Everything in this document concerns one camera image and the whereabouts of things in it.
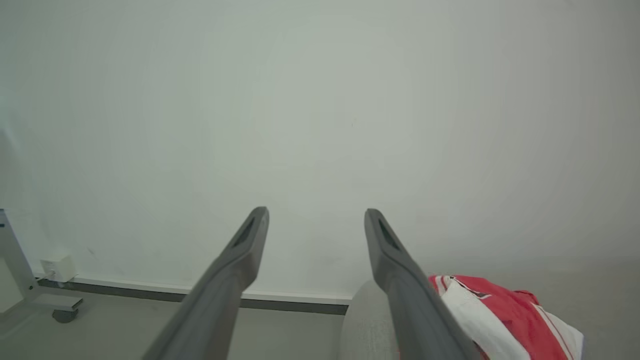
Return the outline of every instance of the black caster wheel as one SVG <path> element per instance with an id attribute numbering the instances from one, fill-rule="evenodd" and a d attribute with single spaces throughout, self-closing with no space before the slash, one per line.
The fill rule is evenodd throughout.
<path id="1" fill-rule="evenodd" d="M 59 323 L 69 323 L 76 318 L 76 315 L 78 315 L 78 309 L 73 311 L 54 310 L 51 317 L 56 319 Z"/>

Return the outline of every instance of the red and white jersey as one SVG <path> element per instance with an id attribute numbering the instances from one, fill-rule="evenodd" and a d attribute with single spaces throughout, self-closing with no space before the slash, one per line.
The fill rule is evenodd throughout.
<path id="1" fill-rule="evenodd" d="M 439 275 L 429 281 L 486 359 L 582 356 L 582 333 L 546 312 L 528 291 L 507 290 L 481 277 Z"/>

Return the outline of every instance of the power outlet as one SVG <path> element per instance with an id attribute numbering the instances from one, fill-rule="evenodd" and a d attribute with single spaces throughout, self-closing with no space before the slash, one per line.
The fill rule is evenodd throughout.
<path id="1" fill-rule="evenodd" d="M 52 281 L 67 282 L 77 275 L 71 255 L 41 259 L 40 264 L 46 278 Z"/>

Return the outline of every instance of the white baseboard trim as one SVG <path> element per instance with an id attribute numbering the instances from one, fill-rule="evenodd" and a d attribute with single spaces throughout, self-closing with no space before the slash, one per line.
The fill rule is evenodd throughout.
<path id="1" fill-rule="evenodd" d="M 35 277 L 42 277 L 45 274 L 42 271 L 32 270 Z M 161 293 L 188 294 L 192 287 L 172 284 L 158 284 L 155 282 L 139 282 L 125 280 L 109 280 L 97 279 L 77 275 L 72 282 L 80 284 L 90 284 L 98 286 L 110 286 L 112 288 L 157 291 Z M 257 291 L 247 290 L 242 294 L 242 299 L 267 300 L 267 301 L 285 301 L 285 302 L 306 302 L 311 304 L 332 304 L 332 305 L 349 305 L 351 297 L 345 295 L 323 295 L 323 294 L 304 294 L 304 293 L 283 293 L 277 291 Z"/>

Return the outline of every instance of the gray floor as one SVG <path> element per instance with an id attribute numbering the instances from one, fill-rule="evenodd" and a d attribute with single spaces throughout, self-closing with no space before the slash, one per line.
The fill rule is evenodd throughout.
<path id="1" fill-rule="evenodd" d="M 62 293 L 73 291 L 58 290 Z M 80 293 L 71 323 L 48 310 L 0 340 L 0 359 L 139 359 L 179 304 Z M 336 359 L 341 315 L 240 309 L 229 359 Z"/>

